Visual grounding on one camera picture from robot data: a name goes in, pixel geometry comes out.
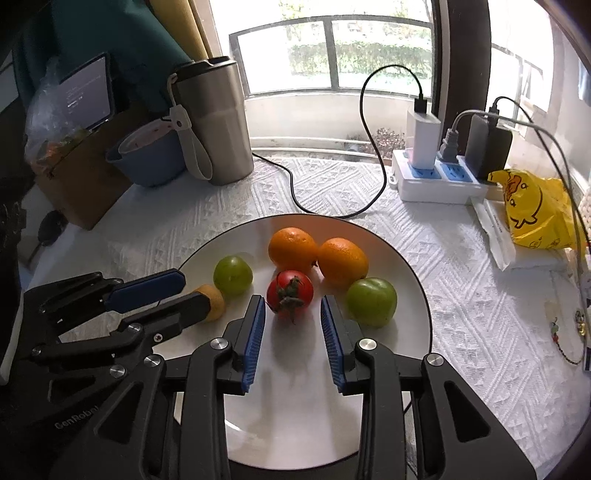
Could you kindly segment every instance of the teal curtain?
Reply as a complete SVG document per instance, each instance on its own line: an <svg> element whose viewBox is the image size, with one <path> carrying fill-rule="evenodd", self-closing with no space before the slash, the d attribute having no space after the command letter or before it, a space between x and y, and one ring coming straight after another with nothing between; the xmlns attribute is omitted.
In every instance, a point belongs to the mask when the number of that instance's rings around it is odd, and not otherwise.
<svg viewBox="0 0 591 480"><path fill-rule="evenodd" d="M144 0L53 0L29 22L14 51L17 87L25 105L52 56L65 76L109 52L130 98L152 112L169 106L166 80L190 61Z"/></svg>

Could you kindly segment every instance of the red tomato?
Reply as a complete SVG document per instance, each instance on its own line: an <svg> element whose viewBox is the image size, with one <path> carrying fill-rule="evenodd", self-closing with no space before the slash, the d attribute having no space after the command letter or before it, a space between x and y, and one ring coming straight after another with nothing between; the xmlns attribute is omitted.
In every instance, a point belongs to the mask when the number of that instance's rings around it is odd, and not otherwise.
<svg viewBox="0 0 591 480"><path fill-rule="evenodd" d="M267 289L267 303L273 312L288 316L292 321L314 297L314 287L308 277L296 270L279 273Z"/></svg>

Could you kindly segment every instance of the white plate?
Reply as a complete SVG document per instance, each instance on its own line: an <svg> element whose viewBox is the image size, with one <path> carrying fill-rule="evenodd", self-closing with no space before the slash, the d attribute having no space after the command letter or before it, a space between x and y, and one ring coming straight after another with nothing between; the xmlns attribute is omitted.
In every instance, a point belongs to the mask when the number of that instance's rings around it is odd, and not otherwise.
<svg viewBox="0 0 591 480"><path fill-rule="evenodd" d="M189 293L213 283L217 262L239 255L254 273L252 287L228 304L217 322L197 324L154 350L165 358L190 355L199 345L221 336L226 324L244 316L252 294L265 296L275 267L267 255L271 236L295 226L320 245L332 237L347 238L369 258L369 277L388 280L398 293L394 319L382 329L363 327L395 353L423 358L431 347L431 318L421 285L402 256L368 230L333 218L316 215L279 215L253 220L228 230L197 250L180 268ZM310 274L314 300L307 321L295 325L275 321L267 307L256 376L244 397L225 396L226 437L231 460L276 469L304 469L332 463L359 449L362 397L343 397L332 382L322 328L320 299L336 295L343 314L345 292L325 285L315 267Z"/></svg>

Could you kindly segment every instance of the green tomato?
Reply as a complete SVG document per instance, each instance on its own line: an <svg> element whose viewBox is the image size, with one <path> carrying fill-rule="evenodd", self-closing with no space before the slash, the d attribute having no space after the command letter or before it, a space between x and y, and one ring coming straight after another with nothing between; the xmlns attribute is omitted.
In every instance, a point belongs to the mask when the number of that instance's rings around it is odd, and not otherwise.
<svg viewBox="0 0 591 480"><path fill-rule="evenodd" d="M240 257L224 257L213 271L213 283L226 295L240 295L251 286L252 270Z"/></svg>
<svg viewBox="0 0 591 480"><path fill-rule="evenodd" d="M380 328L392 319L398 296L392 284L381 278L363 278L347 291L347 308L358 323Z"/></svg>

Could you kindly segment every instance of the table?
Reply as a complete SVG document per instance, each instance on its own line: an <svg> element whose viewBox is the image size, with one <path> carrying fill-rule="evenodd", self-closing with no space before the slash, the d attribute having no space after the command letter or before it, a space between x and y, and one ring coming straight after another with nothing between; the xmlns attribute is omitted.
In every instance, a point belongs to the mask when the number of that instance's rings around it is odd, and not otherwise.
<svg viewBox="0 0 591 480"><path fill-rule="evenodd" d="M295 175L300 202L325 215L359 209L382 182L374 164L281 161ZM43 253L30 286L97 270L133 280L180 266L235 225L297 211L285 172L261 161L248 178L225 187L188 174L157 189L133 186L92 231L69 225ZM577 293L566 274L499 271L469 206L403 203L387 187L351 221L383 237L415 269L431 309L433 351L460 372L544 478L586 420L591 398L591 379L560 356L545 316L545 302L558 304L561 345L578 356ZM119 318L104 314L64 340L107 335Z"/></svg>

